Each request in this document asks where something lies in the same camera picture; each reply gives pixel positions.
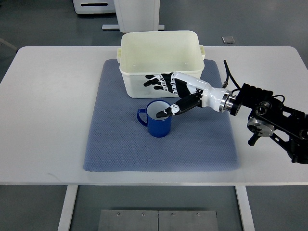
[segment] bin handle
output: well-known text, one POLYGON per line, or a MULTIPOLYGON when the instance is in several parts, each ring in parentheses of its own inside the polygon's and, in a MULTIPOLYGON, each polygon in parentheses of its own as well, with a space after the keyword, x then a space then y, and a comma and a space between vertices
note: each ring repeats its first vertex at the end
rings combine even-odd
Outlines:
POLYGON ((205 50, 204 50, 204 46, 200 45, 200 51, 201 51, 201 54, 202 54, 202 58, 203 60, 205 59, 205 50))
POLYGON ((122 48, 118 48, 116 52, 116 59, 118 63, 120 63, 121 60, 121 53, 122 53, 122 48))

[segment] small gray object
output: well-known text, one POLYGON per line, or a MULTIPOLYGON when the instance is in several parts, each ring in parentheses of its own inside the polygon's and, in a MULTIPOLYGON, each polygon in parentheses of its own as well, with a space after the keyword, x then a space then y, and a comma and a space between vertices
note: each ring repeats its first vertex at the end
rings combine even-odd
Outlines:
POLYGON ((224 36, 221 38, 224 44, 234 44, 235 43, 233 36, 224 36))

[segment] mug handle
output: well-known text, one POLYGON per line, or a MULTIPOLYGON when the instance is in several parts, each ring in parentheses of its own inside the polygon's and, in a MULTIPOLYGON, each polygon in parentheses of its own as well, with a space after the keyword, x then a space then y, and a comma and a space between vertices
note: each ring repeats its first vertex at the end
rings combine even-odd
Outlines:
POLYGON ((139 121, 142 125, 147 126, 147 123, 145 123, 145 122, 140 118, 140 116, 139 116, 140 113, 146 113, 145 109, 143 109, 143 108, 138 109, 138 111, 137 111, 137 119, 138 119, 138 121, 139 121))

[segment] metal plate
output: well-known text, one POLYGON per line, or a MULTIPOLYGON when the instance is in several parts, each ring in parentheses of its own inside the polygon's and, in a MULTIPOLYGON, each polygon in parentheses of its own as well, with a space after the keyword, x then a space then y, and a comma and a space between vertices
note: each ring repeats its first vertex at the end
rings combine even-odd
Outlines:
POLYGON ((102 210, 99 231, 157 231, 158 211, 102 210))
POLYGON ((218 231, 216 211, 102 210, 99 231, 218 231))
POLYGON ((216 211, 159 211, 159 231, 218 231, 216 211))

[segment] white table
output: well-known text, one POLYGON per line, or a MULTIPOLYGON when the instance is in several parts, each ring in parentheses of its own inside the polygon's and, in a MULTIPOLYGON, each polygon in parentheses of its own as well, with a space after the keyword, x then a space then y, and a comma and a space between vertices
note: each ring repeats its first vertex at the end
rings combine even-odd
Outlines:
MULTIPOLYGON (((71 185, 308 185, 308 166, 292 164, 270 138, 247 144, 250 109, 230 116, 241 166, 228 172, 86 172, 83 161, 97 88, 117 47, 24 47, 0 84, 0 183, 71 185)), ((286 97, 308 113, 308 70, 292 47, 205 47, 225 80, 227 60, 236 81, 286 97)), ((230 83, 228 89, 235 87, 230 83)), ((64 202, 64 213, 68 208, 64 202)))

